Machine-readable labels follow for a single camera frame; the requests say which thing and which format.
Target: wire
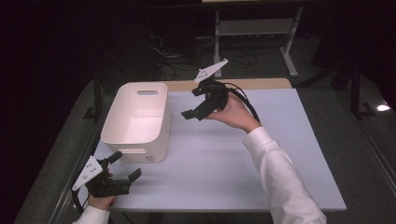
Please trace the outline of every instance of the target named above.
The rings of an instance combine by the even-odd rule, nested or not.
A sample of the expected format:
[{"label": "wire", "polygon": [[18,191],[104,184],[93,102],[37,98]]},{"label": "wire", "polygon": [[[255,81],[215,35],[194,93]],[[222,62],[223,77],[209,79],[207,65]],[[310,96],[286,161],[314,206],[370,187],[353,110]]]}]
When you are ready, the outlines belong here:
[{"label": "wire", "polygon": [[150,47],[151,49],[154,49],[155,51],[157,51],[159,54],[161,54],[162,56],[166,56],[168,55],[168,53],[166,53],[166,51],[164,50],[160,50],[160,49],[156,49],[154,47]]},{"label": "wire", "polygon": [[[225,54],[227,52],[229,52],[229,54],[234,59],[232,57],[225,56]],[[229,61],[238,63],[244,67],[250,67],[250,66],[256,65],[259,62],[256,55],[254,55],[252,53],[245,53],[242,50],[223,50],[220,55],[227,58]]]},{"label": "wire", "polygon": [[124,69],[129,70],[129,66],[128,65],[126,65],[124,62],[122,62],[121,60],[117,59],[115,56],[113,56],[111,53],[109,53],[106,49],[104,49],[102,47],[102,45],[99,44],[96,41],[96,39],[92,38],[92,42],[95,43],[99,47],[99,49],[101,49],[102,52],[104,52],[108,56],[108,58],[112,59],[115,63],[118,63],[119,65],[124,67]]},{"label": "wire", "polygon": [[128,217],[128,215],[126,215],[126,213],[121,212],[122,215],[129,221],[129,223],[134,224],[134,222],[131,220],[130,217]]},{"label": "wire", "polygon": [[213,57],[214,57],[214,55],[213,55],[213,50],[212,50],[211,52],[208,52],[208,53],[212,53],[212,54],[210,54],[210,58],[209,58],[209,60],[207,61],[207,63],[204,65],[204,67],[208,67],[209,64],[210,64],[210,62],[212,62]]},{"label": "wire", "polygon": [[232,59],[232,58],[230,58],[230,57],[227,57],[227,56],[225,56],[223,53],[219,53],[219,55],[221,56],[221,57],[223,57],[223,58],[227,58],[227,60],[230,62],[230,63],[228,63],[230,66],[232,66],[232,67],[236,67],[236,68],[249,68],[250,66],[251,66],[251,64],[249,64],[249,63],[241,63],[241,62],[238,62],[237,60],[235,60],[235,59]]},{"label": "wire", "polygon": [[200,47],[199,49],[197,49],[196,52],[199,52],[199,51],[201,51],[203,49],[206,49],[206,48],[208,48],[210,46],[213,46],[215,44],[215,42],[216,42],[215,37],[209,36],[208,38],[210,38],[209,43],[207,43],[207,44],[203,45],[202,47]]},{"label": "wire", "polygon": [[[199,64],[196,64],[196,63],[170,63],[170,64],[180,64],[180,65],[182,65],[182,64],[189,64],[189,65],[193,65],[193,66],[197,66],[197,67],[199,67],[199,68],[202,68],[202,66],[201,65],[199,65]],[[182,70],[182,71],[186,71],[186,72],[194,72],[194,71],[196,71],[196,69],[186,69],[186,68],[181,68],[181,67],[176,67],[176,66],[173,66],[174,68],[176,68],[176,69],[178,69],[178,70]]]},{"label": "wire", "polygon": [[177,78],[177,80],[181,80],[181,76],[176,75],[176,74],[163,73],[163,75],[172,76],[169,80],[167,80],[167,78],[165,77],[164,81],[173,81],[173,80],[176,80],[176,78]]},{"label": "wire", "polygon": [[75,204],[75,206],[76,206],[77,211],[78,211],[80,214],[82,214],[82,213],[84,212],[84,209],[83,209],[83,207],[81,206],[81,203],[79,202],[79,198],[78,198],[79,190],[74,191],[74,190],[73,190],[73,186],[74,186],[74,184],[76,183],[76,181],[77,181],[77,179],[78,179],[78,176],[79,176],[79,174],[81,174],[81,172],[82,172],[82,168],[78,170],[77,174],[76,174],[75,177],[73,178],[72,185],[70,186],[70,190],[71,190],[71,192],[72,192],[73,202],[74,202],[74,204]]},{"label": "wire", "polygon": [[92,148],[91,148],[91,156],[93,156],[93,155],[95,154],[95,151],[96,151],[96,149],[97,149],[97,147],[98,147],[98,145],[99,145],[99,141],[100,141],[100,135],[98,134],[98,135],[95,137],[95,144],[93,144],[93,145],[92,145]]},{"label": "wire", "polygon": [[205,87],[201,87],[201,89],[203,89],[203,90],[204,89],[211,89],[211,88],[226,89],[226,90],[230,91],[232,94],[234,94],[236,97],[238,97],[245,104],[245,106],[247,106],[247,108],[249,109],[249,111],[250,111],[251,115],[253,116],[253,118],[255,120],[257,120],[258,122],[260,122],[260,119],[259,119],[259,116],[257,115],[256,110],[254,109],[253,105],[250,103],[250,101],[246,97],[245,93],[244,93],[244,95],[245,95],[244,96],[241,93],[239,93],[239,91],[237,91],[237,90],[235,90],[233,88],[227,88],[227,87],[217,86],[217,85],[208,85],[208,86],[205,86]]},{"label": "wire", "polygon": [[170,65],[169,63],[163,63],[163,65],[168,66],[169,68],[172,69],[173,74],[166,74],[166,73],[163,73],[164,75],[171,75],[171,76],[172,76],[171,81],[172,81],[172,80],[175,80],[175,77],[178,77],[178,79],[181,80],[181,77],[180,77],[179,75],[176,74],[176,69],[175,69],[174,66]]},{"label": "wire", "polygon": [[85,204],[87,203],[87,201],[88,201],[88,199],[90,198],[90,196],[91,196],[91,194],[89,193],[87,199],[86,199],[85,202],[82,204],[82,207],[85,206]]},{"label": "wire", "polygon": [[240,87],[238,87],[237,85],[235,85],[233,83],[229,83],[229,82],[223,82],[223,83],[225,85],[232,85],[232,86],[236,87],[239,91],[241,91],[244,94],[245,98],[248,98],[247,95],[245,94],[245,92]]}]

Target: floor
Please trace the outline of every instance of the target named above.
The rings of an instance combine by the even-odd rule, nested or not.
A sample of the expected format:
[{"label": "floor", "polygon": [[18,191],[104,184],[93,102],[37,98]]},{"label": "floor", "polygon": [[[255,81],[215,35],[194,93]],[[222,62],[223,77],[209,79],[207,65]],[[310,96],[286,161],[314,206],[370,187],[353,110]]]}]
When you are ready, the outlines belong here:
[{"label": "floor", "polygon": [[[314,36],[299,37],[290,51],[299,76],[290,77],[279,51],[284,41],[285,36],[222,39],[221,55],[230,61],[221,70],[222,78],[285,77],[292,85],[297,85],[324,70],[310,65],[319,39]],[[211,64],[212,39],[202,37],[197,42],[199,48],[195,61],[182,57],[177,50],[169,53],[170,49],[161,49],[162,53],[168,53],[166,63],[162,66],[161,80],[191,80],[196,77],[198,68]],[[392,110],[375,112],[376,116],[357,120],[349,110],[349,85],[342,91],[332,89],[331,82],[335,75],[329,74],[308,87],[298,89],[323,154],[346,202],[346,211],[326,213],[328,223],[396,223],[396,194],[392,187],[392,171],[396,170],[396,114]],[[71,136],[76,137],[72,141],[79,146],[84,145],[81,138],[86,139],[92,124],[76,124],[76,120],[81,120],[81,111],[93,105],[92,93],[90,83],[81,93],[62,132],[70,135],[72,128],[83,125],[82,131],[75,131],[78,133]],[[379,90],[364,77],[361,79],[361,101],[372,108],[383,103]],[[70,139],[69,143],[62,142],[62,133],[58,148],[71,144]],[[71,223],[78,218],[70,201],[65,204],[66,212],[58,216],[58,223]],[[146,224],[150,219],[146,213],[112,212],[111,216],[114,223]],[[40,222],[35,222],[33,217],[30,222],[20,219],[17,223]]]}]

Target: black cable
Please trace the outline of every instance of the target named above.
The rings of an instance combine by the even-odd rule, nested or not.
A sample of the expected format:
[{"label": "black cable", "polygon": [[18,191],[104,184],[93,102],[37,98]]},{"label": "black cable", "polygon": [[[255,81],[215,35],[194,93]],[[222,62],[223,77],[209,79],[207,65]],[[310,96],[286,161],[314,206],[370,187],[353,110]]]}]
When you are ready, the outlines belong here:
[{"label": "black cable", "polygon": [[244,94],[245,98],[248,98],[247,95],[245,94],[245,92],[240,87],[238,87],[237,85],[235,85],[233,83],[229,83],[229,82],[223,82],[223,83],[225,85],[232,85],[232,86],[236,87],[239,91],[241,91]]},{"label": "black cable", "polygon": [[74,204],[76,206],[77,211],[80,214],[82,214],[84,212],[84,209],[82,208],[81,203],[79,202],[79,198],[78,198],[79,190],[74,191],[73,190],[73,186],[76,183],[76,181],[78,179],[78,176],[81,174],[81,172],[82,172],[82,168],[78,170],[76,176],[73,179],[72,185],[70,186],[70,190],[72,191],[73,202],[74,202]]},{"label": "black cable", "polygon": [[249,67],[251,66],[250,64],[241,63],[241,62],[238,62],[237,60],[234,60],[234,59],[232,59],[232,58],[230,58],[230,57],[226,57],[223,53],[219,53],[219,55],[220,55],[221,57],[223,57],[223,58],[227,58],[227,60],[229,61],[228,64],[229,64],[230,66],[232,66],[232,67],[236,67],[236,68],[249,68]]},{"label": "black cable", "polygon": [[[185,65],[194,65],[194,66],[197,66],[197,67],[199,67],[199,68],[202,68],[202,66],[201,65],[199,65],[199,64],[196,64],[196,63],[169,63],[169,64],[185,64]],[[185,68],[181,68],[181,67],[176,67],[176,66],[173,66],[174,68],[176,68],[176,69],[178,69],[178,70],[181,70],[181,71],[186,71],[186,72],[194,72],[194,71],[196,71],[196,69],[194,69],[194,68],[192,68],[192,69],[185,69]]]},{"label": "black cable", "polygon": [[89,193],[87,199],[86,199],[85,202],[82,204],[82,207],[85,206],[85,204],[87,203],[88,199],[90,199],[90,196],[91,196],[91,194]]},{"label": "black cable", "polygon": [[112,217],[108,217],[108,224],[114,224],[113,218]]},{"label": "black cable", "polygon": [[95,151],[99,145],[99,141],[100,141],[100,135],[98,134],[95,137],[95,143],[92,145],[92,148],[91,148],[91,156],[93,156],[95,154]]},{"label": "black cable", "polygon": [[270,53],[272,53],[272,52],[274,52],[274,51],[276,51],[276,50],[279,50],[279,48],[270,49],[269,51],[264,52],[264,53],[254,53],[254,54],[255,54],[256,56],[257,56],[257,55],[267,55],[267,54],[270,54]]},{"label": "black cable", "polygon": [[181,80],[181,77],[179,75],[171,74],[171,73],[163,73],[163,81],[174,81],[176,80]]},{"label": "black cable", "polygon": [[168,66],[169,68],[171,68],[172,69],[172,71],[173,71],[173,74],[169,74],[169,75],[171,75],[172,76],[172,78],[171,78],[171,81],[172,80],[175,80],[175,77],[178,77],[179,79],[181,79],[181,77],[180,76],[178,76],[177,74],[176,74],[176,70],[175,70],[175,67],[174,66],[172,66],[171,64],[169,64],[169,63],[163,63],[163,65],[165,65],[165,66]]},{"label": "black cable", "polygon": [[122,62],[121,60],[119,60],[118,58],[116,58],[115,56],[113,56],[111,53],[109,53],[106,49],[104,49],[104,48],[102,47],[101,44],[99,44],[99,43],[96,41],[96,39],[92,38],[92,42],[95,43],[95,44],[99,47],[99,49],[100,49],[102,52],[104,52],[104,53],[108,56],[109,59],[112,59],[115,63],[117,63],[118,65],[122,66],[125,70],[127,70],[127,71],[130,70],[129,66],[128,66],[127,64],[125,64],[125,62]]},{"label": "black cable", "polygon": [[[260,48],[262,47],[262,45],[264,45],[266,42],[270,42],[270,41],[272,41],[272,40],[274,40],[274,39],[279,39],[279,37],[277,37],[277,36],[274,35],[273,37],[270,37],[270,38],[268,38],[268,39],[264,39],[264,41],[263,41],[262,39],[260,39],[259,37],[257,37],[257,36],[253,36],[252,38],[244,38],[244,39],[245,39],[245,40],[251,39],[248,43],[253,43],[255,39],[259,39],[259,43],[258,43],[258,44],[254,44],[254,43],[253,43],[253,46],[252,46],[252,45],[249,45],[249,44],[246,44],[247,41],[245,41],[245,43],[243,43],[243,41],[238,41],[238,42],[237,42],[237,45],[240,46],[241,48],[246,48],[246,47],[248,47],[248,48],[249,48],[249,47],[253,48],[253,50],[250,50],[247,54],[255,54],[255,51],[256,51],[257,49],[260,49]],[[232,44],[230,44],[230,42],[231,42],[230,39],[228,39],[228,40],[224,43],[224,45],[230,47],[231,49],[234,49],[235,46],[233,46]]]},{"label": "black cable", "polygon": [[239,93],[237,90],[235,90],[233,88],[227,88],[227,87],[216,86],[216,85],[209,85],[209,86],[201,87],[202,90],[214,89],[214,88],[225,89],[225,90],[230,91],[232,94],[234,94],[236,97],[238,97],[244,103],[245,106],[247,106],[247,108],[250,111],[253,118],[255,120],[257,120],[258,122],[260,122],[259,116],[257,115],[256,110],[254,109],[253,105],[250,103],[248,98],[245,97],[244,95],[242,95],[241,93]]},{"label": "black cable", "polygon": [[121,212],[122,215],[129,221],[129,223],[134,224],[134,222],[131,220],[130,217],[128,217],[128,215],[126,215],[126,213]]},{"label": "black cable", "polygon": [[245,63],[239,62],[241,64],[245,64],[246,66],[253,66],[256,65],[259,62],[259,59],[257,58],[256,55],[254,55],[253,53],[249,53],[249,52],[244,52],[242,50],[224,50],[225,52],[229,51],[230,54],[237,60],[245,60]]},{"label": "black cable", "polygon": [[211,50],[211,51],[209,51],[209,52],[207,52],[207,53],[211,53],[211,54],[210,54],[209,60],[208,60],[207,63],[204,65],[204,67],[207,67],[207,66],[212,62],[212,59],[213,59],[213,57],[214,57],[214,55],[213,55],[213,50]]},{"label": "black cable", "polygon": [[230,52],[236,59],[247,59],[248,56],[253,56],[253,58],[256,60],[256,62],[254,64],[257,63],[257,61],[258,61],[257,57],[255,57],[253,52],[259,47],[260,44],[258,45],[258,47],[254,47],[254,50],[241,50],[240,48],[246,48],[247,47],[243,43],[239,44],[239,46],[240,46],[239,48],[231,46],[228,42],[226,43],[226,45],[230,47]]}]

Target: white tabletop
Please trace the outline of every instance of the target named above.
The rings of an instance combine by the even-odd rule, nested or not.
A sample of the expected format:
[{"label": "white tabletop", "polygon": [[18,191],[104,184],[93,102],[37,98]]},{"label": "white tabletop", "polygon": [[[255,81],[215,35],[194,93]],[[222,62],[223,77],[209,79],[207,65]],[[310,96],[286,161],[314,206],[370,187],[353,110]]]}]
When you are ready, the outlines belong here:
[{"label": "white tabletop", "polygon": [[[294,89],[246,90],[262,124],[288,152],[308,191],[323,210],[346,205]],[[185,120],[180,113],[204,98],[190,91],[170,91],[172,126],[168,154],[159,163],[109,165],[114,178],[125,179],[137,168],[142,176],[112,206],[115,210],[148,212],[268,211],[259,173],[242,145],[246,134],[215,120]],[[100,142],[94,157],[112,155]],[[86,189],[79,194],[83,202]]]}]

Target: white shirt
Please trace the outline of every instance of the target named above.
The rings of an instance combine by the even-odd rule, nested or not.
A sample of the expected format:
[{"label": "white shirt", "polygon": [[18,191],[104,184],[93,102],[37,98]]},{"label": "white shirt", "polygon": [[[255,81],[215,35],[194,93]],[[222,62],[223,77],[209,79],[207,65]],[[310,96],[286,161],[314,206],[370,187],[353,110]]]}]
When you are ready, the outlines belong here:
[{"label": "white shirt", "polygon": [[110,212],[87,206],[78,221],[74,224],[107,224]]},{"label": "white shirt", "polygon": [[262,187],[275,224],[326,223],[309,195],[289,155],[263,128],[243,140],[262,178]]}]

